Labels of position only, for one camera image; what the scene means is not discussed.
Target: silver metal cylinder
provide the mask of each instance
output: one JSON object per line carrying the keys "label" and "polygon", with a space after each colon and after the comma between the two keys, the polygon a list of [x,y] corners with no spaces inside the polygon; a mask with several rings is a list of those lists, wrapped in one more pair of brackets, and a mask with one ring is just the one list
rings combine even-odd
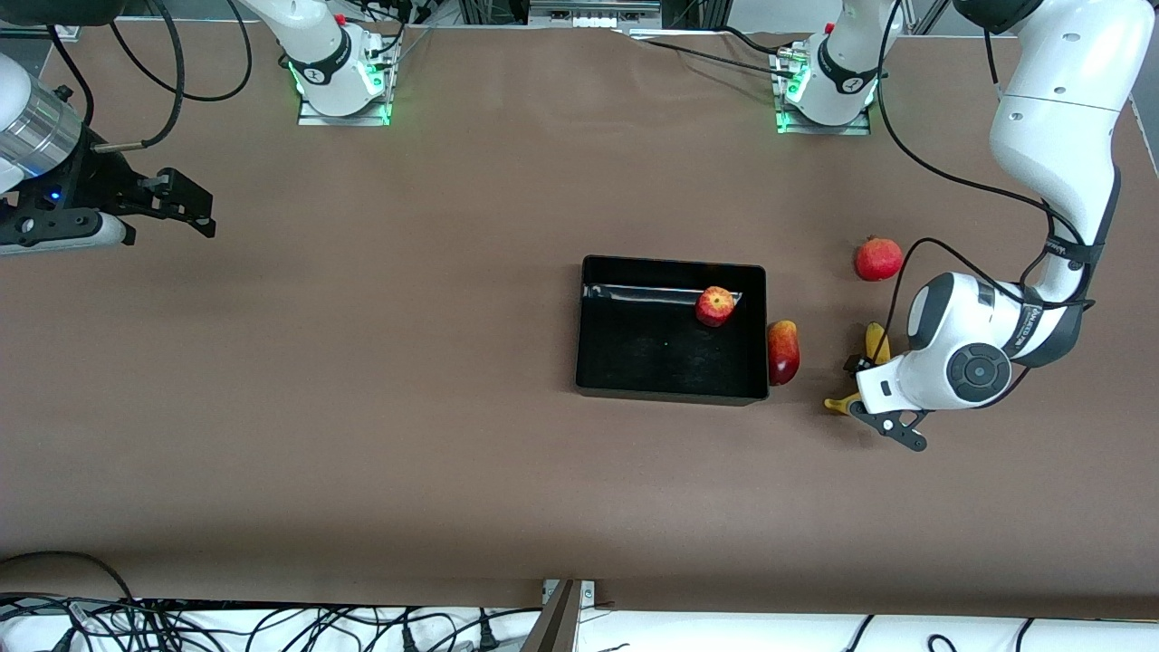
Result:
{"label": "silver metal cylinder", "polygon": [[31,82],[24,110],[0,132],[0,156],[23,169],[28,177],[60,164],[76,147],[81,133],[76,111],[36,78]]}

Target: banana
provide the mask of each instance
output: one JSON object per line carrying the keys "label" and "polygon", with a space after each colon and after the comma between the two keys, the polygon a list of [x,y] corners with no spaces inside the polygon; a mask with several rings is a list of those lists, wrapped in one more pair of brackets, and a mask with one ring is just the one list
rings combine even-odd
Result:
{"label": "banana", "polygon": [[829,410],[832,410],[833,412],[839,412],[839,413],[848,417],[850,416],[850,404],[853,403],[853,402],[855,402],[855,401],[861,401],[861,393],[852,394],[852,395],[843,398],[841,401],[834,401],[834,400],[831,400],[831,398],[826,398],[825,400],[825,408],[828,408]]}
{"label": "banana", "polygon": [[885,365],[891,358],[889,356],[889,336],[885,335],[885,329],[882,328],[881,323],[876,321],[870,321],[869,325],[866,328],[866,358],[873,357],[874,352],[877,356],[873,359],[874,365]]}

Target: black tray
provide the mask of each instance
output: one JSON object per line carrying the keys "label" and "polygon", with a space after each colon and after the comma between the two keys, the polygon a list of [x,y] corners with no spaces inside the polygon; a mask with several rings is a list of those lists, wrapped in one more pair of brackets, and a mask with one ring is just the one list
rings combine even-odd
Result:
{"label": "black tray", "polygon": [[[709,285],[739,295],[717,329],[694,312]],[[768,398],[764,268],[590,255],[580,300],[580,394],[716,405]]]}

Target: red apple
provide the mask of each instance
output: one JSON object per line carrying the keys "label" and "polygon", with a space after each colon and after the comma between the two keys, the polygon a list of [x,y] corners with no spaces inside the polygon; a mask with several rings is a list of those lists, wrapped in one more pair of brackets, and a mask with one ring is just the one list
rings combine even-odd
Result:
{"label": "red apple", "polygon": [[724,287],[713,285],[697,299],[697,318],[705,325],[712,325],[715,329],[728,321],[728,315],[732,314],[735,307],[736,301],[732,300],[732,293]]}
{"label": "red apple", "polygon": [[858,247],[853,268],[862,280],[884,280],[902,269],[902,247],[889,237],[870,235]]}
{"label": "red apple", "polygon": [[801,368],[801,345],[797,343],[796,323],[788,318],[768,328],[768,384],[783,386]]}

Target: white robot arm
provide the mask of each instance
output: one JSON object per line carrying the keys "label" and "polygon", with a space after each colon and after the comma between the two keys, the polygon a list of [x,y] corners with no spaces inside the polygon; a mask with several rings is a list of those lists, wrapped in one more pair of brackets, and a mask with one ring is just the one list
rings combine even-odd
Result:
{"label": "white robot arm", "polygon": [[[891,5],[896,15],[894,0],[845,3],[830,41],[855,32],[876,43],[843,46],[852,72],[876,75],[882,39],[887,46],[892,41],[884,34],[891,21],[881,19]],[[1074,347],[1118,197],[1111,133],[1154,24],[1154,9],[1145,0],[954,5],[992,34],[1008,30],[1019,37],[1022,58],[994,116],[990,147],[999,166],[1041,195],[1054,213],[1045,268],[1025,293],[1016,283],[994,287],[975,276],[942,273],[918,291],[910,307],[910,351],[857,374],[861,405],[851,413],[914,450],[925,440],[913,431],[914,422],[903,423],[904,413],[920,420],[930,411],[985,406],[1009,387],[1012,364],[1042,367]],[[846,31],[845,22],[854,27]],[[870,34],[875,27],[876,36]],[[866,54],[870,49],[872,60]],[[824,124],[852,119],[863,97],[859,103],[838,90],[851,71],[828,80],[825,66],[812,71],[821,78],[796,102],[802,112]]]}
{"label": "white robot arm", "polygon": [[[382,37],[330,14],[322,0],[241,0],[278,37],[304,98],[320,113],[353,113],[385,91]],[[0,2],[32,23],[104,24],[123,0],[82,5]],[[119,217],[182,220],[212,237],[213,197],[173,168],[137,174],[65,102],[0,53],[0,255],[133,243]]]}
{"label": "white robot arm", "polygon": [[240,1],[278,38],[302,96],[318,112],[347,116],[385,91],[380,35],[340,24],[322,0]]}

